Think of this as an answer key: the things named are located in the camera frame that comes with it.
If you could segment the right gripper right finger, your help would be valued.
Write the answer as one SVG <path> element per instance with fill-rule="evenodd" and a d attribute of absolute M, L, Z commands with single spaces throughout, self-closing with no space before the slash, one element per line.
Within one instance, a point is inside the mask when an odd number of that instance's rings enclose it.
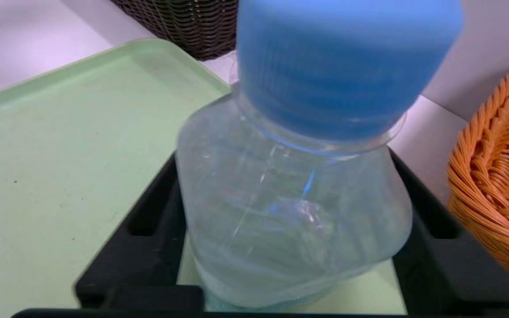
<path fill-rule="evenodd" d="M 509 315 L 509 274 L 391 153 L 413 207 L 393 265 L 410 315 Z"/>

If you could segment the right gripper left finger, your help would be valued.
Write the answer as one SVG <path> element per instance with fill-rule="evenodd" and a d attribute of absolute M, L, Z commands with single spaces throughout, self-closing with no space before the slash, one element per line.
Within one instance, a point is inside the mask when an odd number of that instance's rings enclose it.
<path fill-rule="evenodd" d="M 202 310 L 202 289 L 177 284 L 185 235 L 171 155 L 77 280 L 81 308 Z"/>

